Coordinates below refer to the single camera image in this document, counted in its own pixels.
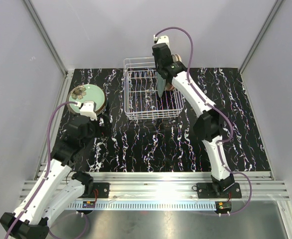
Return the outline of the dark striped rim plate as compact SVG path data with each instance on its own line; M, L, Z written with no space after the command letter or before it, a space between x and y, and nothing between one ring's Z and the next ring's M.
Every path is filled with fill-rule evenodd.
M157 85L156 85L156 88L157 88L157 94L158 94L158 96L161 98L162 95L163 95L163 92L165 91L166 79L164 79L164 78L160 75L159 72L157 72L156 78L157 78Z

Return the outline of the orange cream leaf plate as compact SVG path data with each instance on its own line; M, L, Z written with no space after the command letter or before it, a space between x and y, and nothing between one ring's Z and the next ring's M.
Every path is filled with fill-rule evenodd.
M181 56L180 55L175 54L174 57L175 57L175 60L174 60L175 62L177 62L177 61L182 62L182 59L181 59Z

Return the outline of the pink cream branch plate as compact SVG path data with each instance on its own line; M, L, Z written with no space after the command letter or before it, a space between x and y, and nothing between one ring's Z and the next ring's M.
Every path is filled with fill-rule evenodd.
M173 58L173 62L175 62L175 57L174 57L175 54L172 55L172 58ZM166 91L172 91L174 89L174 86L169 83L169 82L166 82L166 85L165 85L165 90Z

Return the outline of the green plate with flower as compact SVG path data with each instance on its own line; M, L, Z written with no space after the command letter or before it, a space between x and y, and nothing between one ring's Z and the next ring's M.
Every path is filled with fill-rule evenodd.
M67 101L81 102L96 101L106 98L104 91L97 85L85 84L75 87L67 96Z

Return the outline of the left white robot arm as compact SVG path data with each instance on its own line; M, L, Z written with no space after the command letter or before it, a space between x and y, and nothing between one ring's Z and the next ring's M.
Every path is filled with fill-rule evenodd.
M14 239L44 239L57 217L77 198L107 198L109 183L94 183L87 172L76 171L68 184L56 193L57 187L92 148L95 139L111 134L107 116L97 120L75 116L56 140L46 169L33 188L12 213L4 213L0 224L8 237Z

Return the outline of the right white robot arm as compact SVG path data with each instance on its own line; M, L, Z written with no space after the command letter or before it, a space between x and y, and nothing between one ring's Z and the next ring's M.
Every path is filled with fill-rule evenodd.
M153 45L152 55L157 71L158 95L161 97L164 91L174 87L194 109L197 121L193 130L203 142L211 165L210 188L216 197L225 197L235 184L223 148L223 143L229 139L223 139L222 120L231 127L229 119L223 114L223 108L216 107L216 104L200 90L183 63L173 58L166 43Z

